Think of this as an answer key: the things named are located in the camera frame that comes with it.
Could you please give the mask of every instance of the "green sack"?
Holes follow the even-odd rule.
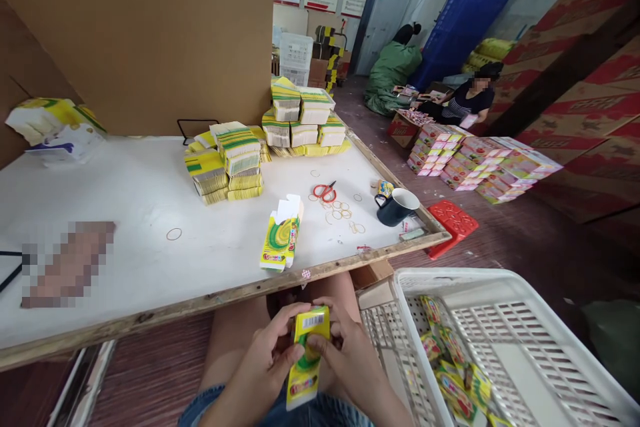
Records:
[[[600,361],[640,402],[640,304],[630,300],[593,302],[582,310]]]
[[[369,73],[365,90],[365,105],[375,113],[393,117],[400,107],[409,107],[405,100],[391,92],[396,85],[405,85],[407,78],[422,61],[420,49],[407,47],[396,41],[390,42],[380,52]]]

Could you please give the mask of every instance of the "door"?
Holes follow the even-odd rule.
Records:
[[[409,0],[374,0],[371,17],[360,49],[356,75],[368,75],[378,60],[380,50],[388,44],[398,29],[409,6]]]

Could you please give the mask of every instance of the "denim shorts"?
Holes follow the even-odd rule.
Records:
[[[210,387],[193,399],[178,420],[178,427],[197,427],[206,410],[225,389],[224,384]],[[287,389],[283,386],[270,411],[258,425],[309,427],[373,427],[371,421],[356,407],[322,392],[310,402],[286,410]]]

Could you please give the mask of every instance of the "black top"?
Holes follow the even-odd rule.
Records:
[[[464,117],[468,113],[477,115],[479,112],[491,107],[493,103],[493,88],[489,86],[485,91],[478,93],[475,97],[467,99],[467,92],[471,88],[473,80],[466,81],[460,85],[453,97],[449,100],[449,105],[442,110],[443,117]]]
[[[395,34],[393,41],[406,45],[409,43],[409,40],[411,40],[412,36],[413,36],[413,25],[406,24],[400,27],[400,30],[398,30],[398,33]]]

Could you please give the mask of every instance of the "white tabletop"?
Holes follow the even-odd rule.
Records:
[[[293,269],[355,255],[357,246],[399,242],[400,227],[375,217],[371,184],[381,174],[355,147],[327,157],[273,156],[262,165],[261,197],[207,207],[185,169],[181,140],[112,137],[87,165],[47,169],[23,155],[0,171],[0,249],[37,242],[51,253],[69,222],[117,225],[105,265],[74,308],[20,308],[28,276],[0,293],[0,348],[278,275],[258,264],[269,214],[287,193],[300,195],[305,206]],[[334,180],[338,200],[364,234],[331,215],[329,225],[327,210],[308,199],[315,185]],[[171,242],[173,228],[182,234]]]

